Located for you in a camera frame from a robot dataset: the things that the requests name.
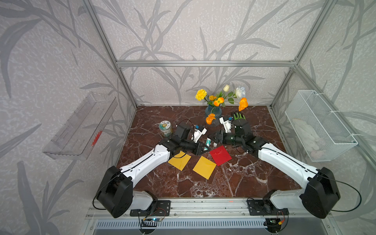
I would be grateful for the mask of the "red envelope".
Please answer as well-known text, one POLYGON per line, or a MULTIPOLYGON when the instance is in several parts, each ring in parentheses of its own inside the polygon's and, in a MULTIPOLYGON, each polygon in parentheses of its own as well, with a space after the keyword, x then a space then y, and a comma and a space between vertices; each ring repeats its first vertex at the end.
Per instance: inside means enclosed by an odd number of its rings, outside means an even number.
POLYGON ((220 146, 210 151, 209 154, 213 158, 217 166, 220 166, 230 160, 232 160, 231 155, 228 153, 224 146, 220 146))

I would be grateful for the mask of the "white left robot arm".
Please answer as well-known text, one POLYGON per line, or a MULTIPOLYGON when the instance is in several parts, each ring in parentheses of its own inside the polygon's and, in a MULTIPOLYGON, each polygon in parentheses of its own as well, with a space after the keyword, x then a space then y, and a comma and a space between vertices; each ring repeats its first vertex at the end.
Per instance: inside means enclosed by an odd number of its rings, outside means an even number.
POLYGON ((136 161, 121 168, 108 168, 94 199, 98 200, 113 218, 124 215, 127 210, 153 214, 158 210, 157 197, 146 191, 136 191, 134 187, 156 167, 168 162, 181 151, 201 155, 211 150, 203 142, 189 140, 190 131, 189 125, 179 124, 173 134, 163 138, 151 151, 136 161))

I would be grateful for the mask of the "large yellow envelope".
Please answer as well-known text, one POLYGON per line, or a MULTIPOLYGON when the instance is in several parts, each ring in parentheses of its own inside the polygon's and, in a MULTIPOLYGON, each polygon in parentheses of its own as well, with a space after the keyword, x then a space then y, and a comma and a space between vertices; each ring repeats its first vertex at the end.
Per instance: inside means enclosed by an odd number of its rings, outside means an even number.
POLYGON ((197 164, 193 168, 193 171, 199 174, 200 176, 204 177, 205 179, 209 180, 210 176, 212 175, 214 169, 216 167, 216 163, 210 161, 209 159, 201 156, 198 160, 197 164))

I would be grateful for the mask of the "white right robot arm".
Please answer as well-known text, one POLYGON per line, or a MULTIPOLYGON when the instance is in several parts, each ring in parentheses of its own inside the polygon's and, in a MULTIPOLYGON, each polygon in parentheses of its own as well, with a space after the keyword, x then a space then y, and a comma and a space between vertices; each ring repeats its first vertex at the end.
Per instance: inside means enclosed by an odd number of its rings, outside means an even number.
POLYGON ((305 164, 273 144, 252 133, 244 118, 232 121, 234 132, 217 131, 214 141, 218 144, 241 147, 247 154, 273 165, 288 175, 301 187, 299 190, 272 190, 263 197, 262 206, 267 214, 273 209, 302 209, 324 219, 340 200, 340 192, 331 170, 317 169, 305 164))

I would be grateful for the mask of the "small yellow envelope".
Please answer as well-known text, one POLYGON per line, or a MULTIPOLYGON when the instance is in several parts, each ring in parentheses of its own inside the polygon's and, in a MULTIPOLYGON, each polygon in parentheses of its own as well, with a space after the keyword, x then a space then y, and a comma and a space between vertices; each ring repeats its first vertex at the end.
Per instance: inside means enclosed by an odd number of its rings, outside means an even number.
POLYGON ((173 167, 177 168, 178 170, 182 171, 189 160, 191 159, 191 156, 187 153, 180 151, 177 155, 173 156, 168 163, 172 165, 173 167))

